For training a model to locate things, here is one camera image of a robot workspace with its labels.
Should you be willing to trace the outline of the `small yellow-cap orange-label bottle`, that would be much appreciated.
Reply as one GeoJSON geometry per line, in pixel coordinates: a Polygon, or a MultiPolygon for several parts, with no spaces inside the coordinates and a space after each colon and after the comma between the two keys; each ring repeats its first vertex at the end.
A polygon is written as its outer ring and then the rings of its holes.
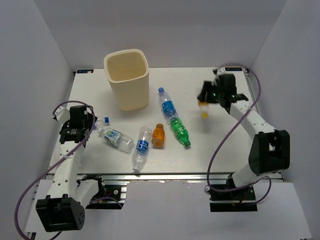
{"type": "Polygon", "coordinates": [[[207,102],[198,101],[198,107],[202,118],[207,118],[209,116],[209,104],[207,102]]]}

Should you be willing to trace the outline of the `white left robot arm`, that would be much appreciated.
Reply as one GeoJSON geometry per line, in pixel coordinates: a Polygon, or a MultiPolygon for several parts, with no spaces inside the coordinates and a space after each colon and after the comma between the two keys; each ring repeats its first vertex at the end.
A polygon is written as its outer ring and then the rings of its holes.
{"type": "Polygon", "coordinates": [[[106,187],[95,179],[77,181],[78,168],[86,149],[88,135],[96,118],[85,105],[70,107],[67,113],[56,110],[62,123],[59,132],[62,162],[55,168],[52,184],[44,199],[38,199],[36,212],[46,232],[81,230],[85,222],[85,208],[92,198],[105,196],[106,187]]]}

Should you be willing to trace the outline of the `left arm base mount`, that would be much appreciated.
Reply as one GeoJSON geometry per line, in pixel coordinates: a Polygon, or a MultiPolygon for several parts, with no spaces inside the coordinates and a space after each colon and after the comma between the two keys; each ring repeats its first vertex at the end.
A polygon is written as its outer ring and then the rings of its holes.
{"type": "Polygon", "coordinates": [[[119,180],[109,180],[106,176],[100,174],[87,174],[77,177],[77,189],[80,188],[82,182],[86,180],[95,180],[98,184],[99,190],[91,201],[106,198],[99,201],[91,202],[87,205],[88,210],[120,210],[126,199],[128,182],[119,180]]]}

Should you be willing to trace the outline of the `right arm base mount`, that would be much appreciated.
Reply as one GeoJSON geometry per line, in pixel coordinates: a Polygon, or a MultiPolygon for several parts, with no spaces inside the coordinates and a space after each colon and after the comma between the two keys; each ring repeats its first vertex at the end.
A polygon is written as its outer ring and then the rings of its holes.
{"type": "Polygon", "coordinates": [[[252,186],[239,191],[217,192],[208,185],[204,191],[210,195],[209,206],[212,213],[257,212],[256,195],[252,186]]]}

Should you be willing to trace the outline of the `green plastic bottle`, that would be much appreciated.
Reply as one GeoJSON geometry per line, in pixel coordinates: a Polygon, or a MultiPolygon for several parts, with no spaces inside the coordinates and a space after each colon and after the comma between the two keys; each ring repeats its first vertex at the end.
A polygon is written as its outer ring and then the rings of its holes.
{"type": "Polygon", "coordinates": [[[179,117],[173,118],[170,121],[170,126],[174,132],[176,139],[186,148],[189,148],[191,146],[189,132],[184,126],[182,120],[179,117]]]}

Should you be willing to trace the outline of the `clear green-label water bottle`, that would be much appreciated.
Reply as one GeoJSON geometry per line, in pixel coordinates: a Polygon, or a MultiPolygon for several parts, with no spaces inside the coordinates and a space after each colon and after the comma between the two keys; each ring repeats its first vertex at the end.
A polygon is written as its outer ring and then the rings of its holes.
{"type": "Polygon", "coordinates": [[[97,132],[109,144],[122,152],[130,153],[134,146],[134,140],[130,136],[110,127],[99,128],[97,132]]]}

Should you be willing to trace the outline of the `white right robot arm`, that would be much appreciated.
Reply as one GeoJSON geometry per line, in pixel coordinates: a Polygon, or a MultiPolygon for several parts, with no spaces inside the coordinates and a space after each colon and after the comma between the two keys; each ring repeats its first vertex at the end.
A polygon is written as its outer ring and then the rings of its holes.
{"type": "Polygon", "coordinates": [[[237,121],[231,131],[242,126],[252,140],[248,163],[228,176],[224,189],[210,188],[236,200],[244,189],[260,179],[289,168],[290,134],[267,123],[254,109],[254,104],[237,92],[234,74],[215,72],[214,75],[213,81],[204,81],[197,99],[202,103],[219,104],[237,121]]]}

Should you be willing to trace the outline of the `crushed clear blue-label bottle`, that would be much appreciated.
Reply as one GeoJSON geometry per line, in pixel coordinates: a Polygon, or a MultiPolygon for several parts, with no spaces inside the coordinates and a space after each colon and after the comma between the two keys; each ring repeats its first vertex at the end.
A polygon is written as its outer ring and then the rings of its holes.
{"type": "Polygon", "coordinates": [[[132,155],[132,170],[140,172],[147,162],[148,148],[152,139],[152,129],[143,126],[139,131],[136,148],[132,155]]]}

